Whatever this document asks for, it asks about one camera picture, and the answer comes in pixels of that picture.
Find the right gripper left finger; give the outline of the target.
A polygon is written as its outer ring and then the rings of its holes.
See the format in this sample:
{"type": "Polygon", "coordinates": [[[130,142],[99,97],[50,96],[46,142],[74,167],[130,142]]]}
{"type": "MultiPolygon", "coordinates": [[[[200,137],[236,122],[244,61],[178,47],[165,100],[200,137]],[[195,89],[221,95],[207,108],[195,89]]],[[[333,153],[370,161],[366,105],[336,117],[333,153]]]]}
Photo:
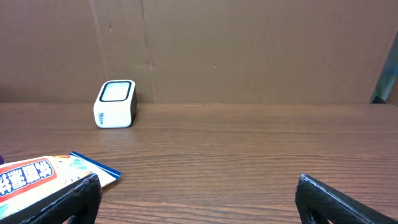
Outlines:
{"type": "Polygon", "coordinates": [[[63,222],[94,224],[102,196],[99,177],[97,174],[89,174],[21,211],[3,218],[1,224],[63,222]]]}

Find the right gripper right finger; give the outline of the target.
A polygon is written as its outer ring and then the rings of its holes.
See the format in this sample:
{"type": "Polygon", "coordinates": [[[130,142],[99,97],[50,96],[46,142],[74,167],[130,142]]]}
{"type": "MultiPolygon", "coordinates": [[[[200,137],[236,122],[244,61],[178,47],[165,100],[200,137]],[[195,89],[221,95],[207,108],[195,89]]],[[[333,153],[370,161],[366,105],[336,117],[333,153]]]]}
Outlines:
{"type": "Polygon", "coordinates": [[[295,204],[301,222],[306,224],[397,224],[397,220],[373,210],[307,174],[299,177],[295,204]]]}

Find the yellow wipes package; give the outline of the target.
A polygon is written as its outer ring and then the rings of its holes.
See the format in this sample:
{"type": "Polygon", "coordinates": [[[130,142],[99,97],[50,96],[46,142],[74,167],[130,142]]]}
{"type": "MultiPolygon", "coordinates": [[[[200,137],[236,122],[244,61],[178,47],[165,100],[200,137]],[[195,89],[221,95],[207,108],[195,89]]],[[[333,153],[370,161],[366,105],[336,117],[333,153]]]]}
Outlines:
{"type": "Polygon", "coordinates": [[[75,151],[2,164],[1,220],[92,173],[102,187],[121,176],[120,171],[75,151]]]}

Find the purple red pad package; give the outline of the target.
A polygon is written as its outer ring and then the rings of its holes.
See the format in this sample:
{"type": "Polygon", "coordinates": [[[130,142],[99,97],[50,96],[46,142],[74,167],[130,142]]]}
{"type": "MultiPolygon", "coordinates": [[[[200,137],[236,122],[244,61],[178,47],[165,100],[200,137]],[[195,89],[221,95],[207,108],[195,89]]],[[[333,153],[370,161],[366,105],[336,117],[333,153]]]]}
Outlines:
{"type": "Polygon", "coordinates": [[[0,156],[0,165],[3,165],[5,163],[5,160],[3,159],[2,156],[0,156]]]}

